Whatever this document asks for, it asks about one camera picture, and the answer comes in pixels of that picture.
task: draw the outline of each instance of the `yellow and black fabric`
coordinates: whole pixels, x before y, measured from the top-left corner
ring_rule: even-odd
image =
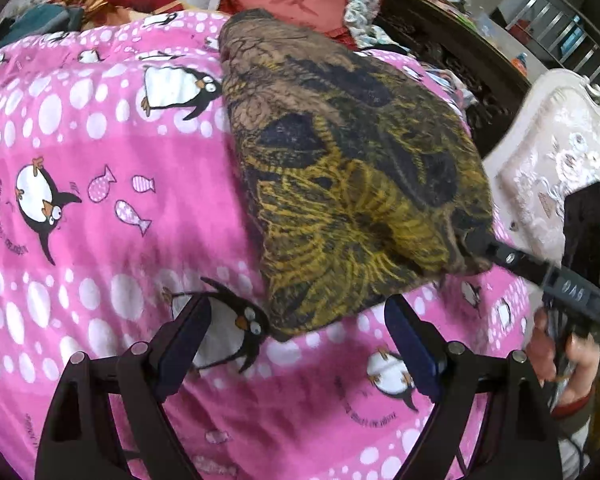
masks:
[[[458,117],[394,67],[263,10],[219,38],[273,335],[323,327],[448,272],[491,196]]]

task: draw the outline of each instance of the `metal screw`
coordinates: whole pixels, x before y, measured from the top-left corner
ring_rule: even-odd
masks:
[[[138,341],[131,347],[131,353],[133,355],[142,355],[149,349],[149,345],[144,341]]]
[[[453,355],[461,355],[464,353],[465,350],[464,345],[459,341],[452,341],[451,343],[449,343],[447,348]]]
[[[515,362],[524,363],[526,361],[526,354],[522,350],[514,350],[511,356]]]
[[[71,361],[74,365],[80,364],[82,361],[84,361],[84,352],[76,352],[69,358],[69,361]]]

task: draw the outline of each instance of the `teal cloth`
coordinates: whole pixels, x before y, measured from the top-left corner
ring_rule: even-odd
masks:
[[[0,40],[0,49],[5,45],[37,34],[71,32],[80,30],[84,10],[81,7],[64,7],[56,4],[40,4],[25,12]]]

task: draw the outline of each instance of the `dark carved wood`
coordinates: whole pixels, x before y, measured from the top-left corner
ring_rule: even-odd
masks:
[[[466,111],[484,158],[509,129],[530,85],[476,32],[427,0],[382,0],[374,21],[418,60],[452,70],[478,104]]]

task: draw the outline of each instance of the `yellow floral pattern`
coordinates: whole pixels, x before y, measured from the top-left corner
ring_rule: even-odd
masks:
[[[262,10],[229,20],[220,49],[274,336],[485,270],[456,234],[491,229],[488,181],[442,100]]]

